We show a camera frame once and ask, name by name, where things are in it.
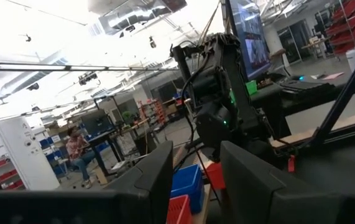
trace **shirt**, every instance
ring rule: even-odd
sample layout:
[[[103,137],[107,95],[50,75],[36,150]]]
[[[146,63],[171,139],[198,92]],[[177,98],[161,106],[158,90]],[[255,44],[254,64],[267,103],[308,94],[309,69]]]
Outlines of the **shirt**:
[[[70,158],[79,158],[83,152],[84,145],[86,145],[86,141],[82,136],[79,135],[77,138],[70,138],[66,145]]]

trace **black monitor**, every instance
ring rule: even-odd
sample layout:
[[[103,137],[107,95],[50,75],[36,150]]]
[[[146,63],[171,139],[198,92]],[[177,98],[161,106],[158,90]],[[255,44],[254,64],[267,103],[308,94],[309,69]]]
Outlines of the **black monitor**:
[[[226,1],[233,33],[241,42],[245,81],[254,80],[271,66],[259,7],[251,0]]]
[[[104,110],[96,110],[81,117],[88,134],[95,136],[106,131],[112,131],[114,125]]]

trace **blue plastic crate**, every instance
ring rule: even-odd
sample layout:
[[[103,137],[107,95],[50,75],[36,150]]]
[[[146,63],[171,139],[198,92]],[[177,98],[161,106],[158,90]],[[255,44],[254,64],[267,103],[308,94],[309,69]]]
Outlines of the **blue plastic crate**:
[[[170,197],[178,197],[186,194],[190,197],[191,213],[200,213],[205,189],[203,187],[202,172],[198,165],[180,169],[173,175]]]

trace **person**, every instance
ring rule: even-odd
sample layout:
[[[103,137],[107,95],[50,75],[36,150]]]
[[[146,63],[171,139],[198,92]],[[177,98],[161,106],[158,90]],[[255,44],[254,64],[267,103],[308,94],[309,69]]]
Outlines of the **person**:
[[[93,151],[86,152],[85,147],[88,146],[88,142],[80,134],[77,127],[70,128],[67,134],[70,138],[66,147],[70,155],[71,163],[79,167],[83,175],[85,187],[89,189],[91,182],[86,166],[95,158],[95,153]]]

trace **green component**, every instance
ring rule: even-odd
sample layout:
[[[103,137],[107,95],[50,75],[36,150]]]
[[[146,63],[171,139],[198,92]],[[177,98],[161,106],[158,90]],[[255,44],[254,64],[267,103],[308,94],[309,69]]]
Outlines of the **green component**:
[[[232,90],[229,91],[229,97],[231,98],[231,103],[236,105],[235,104],[235,96],[234,96],[234,93]]]
[[[250,81],[248,83],[246,83],[246,88],[247,88],[247,92],[249,93],[249,96],[257,93],[257,84],[256,81]]]

